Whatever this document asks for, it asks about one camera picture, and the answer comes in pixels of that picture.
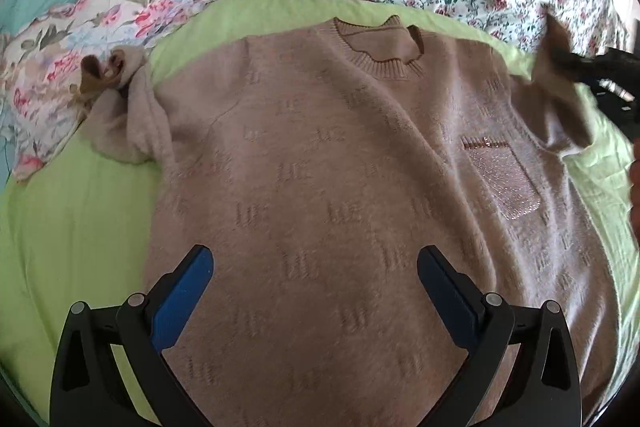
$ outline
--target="sweater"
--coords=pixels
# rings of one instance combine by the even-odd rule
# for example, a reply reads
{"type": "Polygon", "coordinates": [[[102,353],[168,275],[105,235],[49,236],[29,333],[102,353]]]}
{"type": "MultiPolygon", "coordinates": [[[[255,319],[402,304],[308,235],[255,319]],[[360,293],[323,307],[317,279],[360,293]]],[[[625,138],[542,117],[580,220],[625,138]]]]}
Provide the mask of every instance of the sweater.
{"type": "Polygon", "coordinates": [[[128,101],[98,98],[83,131],[94,147],[162,166],[146,285],[196,243],[214,253],[214,278],[164,353],[213,425],[417,425],[466,356],[418,280],[425,245],[484,293],[560,303],[594,412],[617,304],[562,163],[591,136],[548,60],[558,32],[532,82],[487,44],[393,17],[247,37],[155,89],[141,64],[128,101]]]}

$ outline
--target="sweater pocket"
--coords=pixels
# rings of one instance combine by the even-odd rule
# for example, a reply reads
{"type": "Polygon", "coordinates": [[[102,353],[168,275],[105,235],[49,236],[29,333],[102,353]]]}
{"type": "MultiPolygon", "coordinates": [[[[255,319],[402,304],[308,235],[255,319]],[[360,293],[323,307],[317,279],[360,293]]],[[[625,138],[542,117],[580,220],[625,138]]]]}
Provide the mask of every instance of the sweater pocket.
{"type": "Polygon", "coordinates": [[[484,136],[462,143],[504,217],[518,219],[540,207],[540,195],[505,140],[484,136]]]}

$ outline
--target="green bed sheet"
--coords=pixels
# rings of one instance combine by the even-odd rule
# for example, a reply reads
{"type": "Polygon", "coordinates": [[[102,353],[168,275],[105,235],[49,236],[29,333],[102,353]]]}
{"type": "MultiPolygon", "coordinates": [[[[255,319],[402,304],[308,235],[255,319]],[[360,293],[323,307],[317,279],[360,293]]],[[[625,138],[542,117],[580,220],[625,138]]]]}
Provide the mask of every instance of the green bed sheet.
{"type": "MultiPolygon", "coordinates": [[[[512,73],[529,76],[532,57],[449,18],[421,10],[349,0],[222,0],[163,39],[150,62],[154,81],[192,58],[246,35],[313,25],[333,16],[379,25],[403,22],[457,38],[488,42],[512,73]]],[[[594,101],[585,93],[587,102],[594,101]]],[[[615,389],[640,341],[640,260],[627,224],[625,138],[596,110],[596,143],[567,166],[609,256],[620,302],[620,349],[615,389]]],[[[0,201],[0,361],[35,410],[49,415],[54,357],[69,306],[120,304],[141,291],[142,267],[158,166],[119,164],[93,152],[76,134],[62,153],[28,183],[10,181],[0,201]]],[[[138,410],[153,418],[121,350],[116,352],[138,410]]]]}

